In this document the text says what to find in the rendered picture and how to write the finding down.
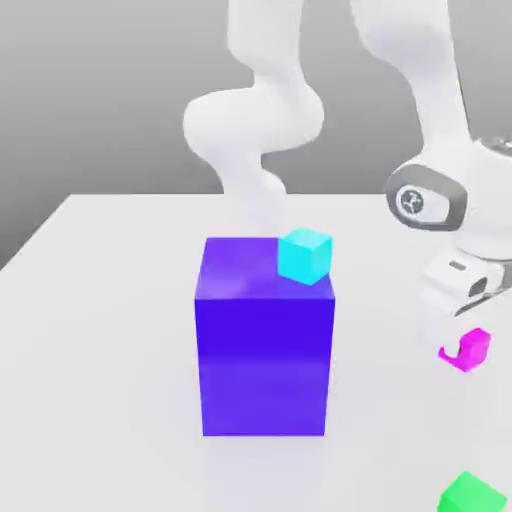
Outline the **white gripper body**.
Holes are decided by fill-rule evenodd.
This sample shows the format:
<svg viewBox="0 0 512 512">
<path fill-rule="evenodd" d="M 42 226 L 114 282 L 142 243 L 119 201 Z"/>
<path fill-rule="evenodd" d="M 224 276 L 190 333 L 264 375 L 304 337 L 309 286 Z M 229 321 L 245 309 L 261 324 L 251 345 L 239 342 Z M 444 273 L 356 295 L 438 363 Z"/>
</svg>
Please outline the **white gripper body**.
<svg viewBox="0 0 512 512">
<path fill-rule="evenodd" d="M 458 353 L 460 340 L 469 331 L 484 327 L 483 317 L 497 293 L 482 292 L 473 297 L 462 288 L 423 288 L 419 296 L 419 329 L 422 339 Z"/>
</svg>

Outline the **small magenta cube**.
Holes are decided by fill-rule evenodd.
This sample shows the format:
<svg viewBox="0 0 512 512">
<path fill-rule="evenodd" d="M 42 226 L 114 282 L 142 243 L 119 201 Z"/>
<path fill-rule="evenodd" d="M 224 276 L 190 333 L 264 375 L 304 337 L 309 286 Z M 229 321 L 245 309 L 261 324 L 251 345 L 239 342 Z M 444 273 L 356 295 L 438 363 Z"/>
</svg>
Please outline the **small magenta cube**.
<svg viewBox="0 0 512 512">
<path fill-rule="evenodd" d="M 489 332 L 475 328 L 461 337 L 456 356 L 449 356 L 441 347 L 438 357 L 463 372 L 469 372 L 485 361 L 490 341 L 491 334 Z"/>
</svg>

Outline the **small cyan cube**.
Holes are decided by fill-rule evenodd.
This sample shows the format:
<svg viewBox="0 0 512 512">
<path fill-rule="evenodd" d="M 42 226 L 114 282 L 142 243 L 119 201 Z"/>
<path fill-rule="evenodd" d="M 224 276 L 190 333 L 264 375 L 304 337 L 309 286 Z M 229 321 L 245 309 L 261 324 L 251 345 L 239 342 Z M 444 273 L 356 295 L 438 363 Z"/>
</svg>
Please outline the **small cyan cube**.
<svg viewBox="0 0 512 512">
<path fill-rule="evenodd" d="M 299 228 L 278 239 L 277 251 L 280 276 L 313 285 L 330 273 L 333 237 Z"/>
</svg>

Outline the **small green cube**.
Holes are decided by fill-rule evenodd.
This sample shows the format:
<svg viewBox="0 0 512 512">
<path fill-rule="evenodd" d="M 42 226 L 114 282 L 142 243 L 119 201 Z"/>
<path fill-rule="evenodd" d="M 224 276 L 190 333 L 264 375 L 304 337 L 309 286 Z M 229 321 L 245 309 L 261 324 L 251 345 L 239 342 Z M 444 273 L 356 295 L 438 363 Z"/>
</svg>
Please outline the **small green cube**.
<svg viewBox="0 0 512 512">
<path fill-rule="evenodd" d="M 503 512 L 508 498 L 469 471 L 441 494 L 437 512 Z"/>
</svg>

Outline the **large purple box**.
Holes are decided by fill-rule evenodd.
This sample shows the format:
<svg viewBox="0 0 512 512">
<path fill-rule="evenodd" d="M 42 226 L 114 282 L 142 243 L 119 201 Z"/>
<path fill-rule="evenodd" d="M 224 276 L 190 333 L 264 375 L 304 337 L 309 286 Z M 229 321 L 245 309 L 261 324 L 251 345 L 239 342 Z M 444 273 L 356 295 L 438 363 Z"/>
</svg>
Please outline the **large purple box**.
<svg viewBox="0 0 512 512">
<path fill-rule="evenodd" d="M 275 238 L 207 238 L 194 297 L 206 436 L 325 432 L 335 294 L 282 277 Z"/>
</svg>

